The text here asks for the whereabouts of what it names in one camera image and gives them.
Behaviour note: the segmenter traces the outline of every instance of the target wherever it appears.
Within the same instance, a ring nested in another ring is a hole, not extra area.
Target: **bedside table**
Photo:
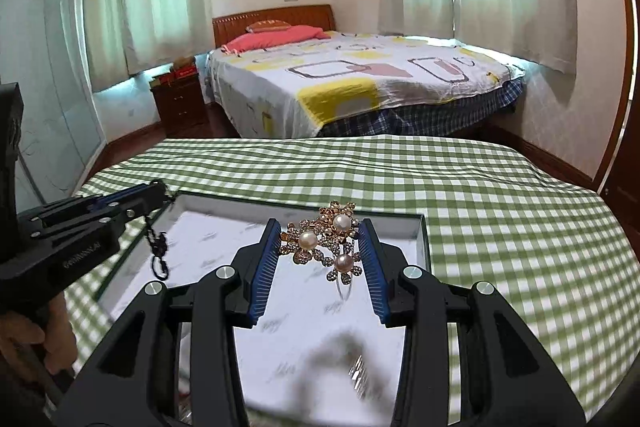
[[[167,137],[209,121],[197,74],[152,87],[151,92]]]

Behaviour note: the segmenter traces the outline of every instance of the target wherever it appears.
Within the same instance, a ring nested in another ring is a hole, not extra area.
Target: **gold jewelry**
[[[318,219],[303,219],[299,226],[289,223],[287,232],[280,235],[287,243],[280,247],[280,254],[292,253],[295,264],[306,264],[314,259],[323,266],[333,266],[327,280],[337,280],[339,273],[342,284],[351,284],[351,276],[362,275],[362,268],[355,264],[359,263],[360,254],[353,251],[359,225],[353,217],[355,208],[355,203],[340,206],[338,201],[332,201],[329,208],[320,209]],[[317,247],[328,249],[332,256],[326,257]]]

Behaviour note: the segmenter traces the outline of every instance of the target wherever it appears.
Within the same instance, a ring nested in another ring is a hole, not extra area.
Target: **bed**
[[[434,275],[465,287],[494,282],[587,417],[628,380],[640,351],[640,267],[616,218],[594,192],[552,178],[506,147],[402,136],[165,140],[98,172],[80,194],[158,177],[172,191],[316,209],[337,199],[364,212],[423,215]],[[127,225],[121,253],[142,226],[139,219]],[[76,369],[111,325],[94,296],[119,256],[66,292],[78,336]],[[450,334],[454,339],[455,330]],[[450,421],[460,417],[456,356]]]
[[[220,46],[265,19],[321,27],[313,40],[228,55]],[[524,72],[460,47],[335,32],[329,5],[215,19],[214,99],[242,137],[450,136],[513,107]]]

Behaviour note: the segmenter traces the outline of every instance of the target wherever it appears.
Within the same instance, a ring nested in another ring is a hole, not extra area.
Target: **green checkered tablecloth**
[[[109,193],[155,178],[189,190],[319,207],[424,214],[433,273],[494,282],[566,377],[587,417],[640,351],[640,269],[594,192],[560,182],[511,149],[455,139],[165,140],[99,172],[80,191]],[[142,229],[135,220],[122,249]],[[92,296],[118,256],[66,292],[78,368],[111,323]],[[450,420],[460,416],[454,350]]]

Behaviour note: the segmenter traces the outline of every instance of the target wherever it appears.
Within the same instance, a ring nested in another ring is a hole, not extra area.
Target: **screw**
[[[158,295],[162,291],[162,283],[158,281],[150,282],[145,286],[145,293],[147,295]]]
[[[476,284],[476,290],[478,290],[482,295],[491,295],[495,288],[494,285],[487,281],[481,281]]]
[[[231,279],[236,274],[233,266],[221,266],[216,270],[218,279]]]
[[[407,266],[402,270],[407,279],[420,279],[422,277],[422,269],[417,266]]]

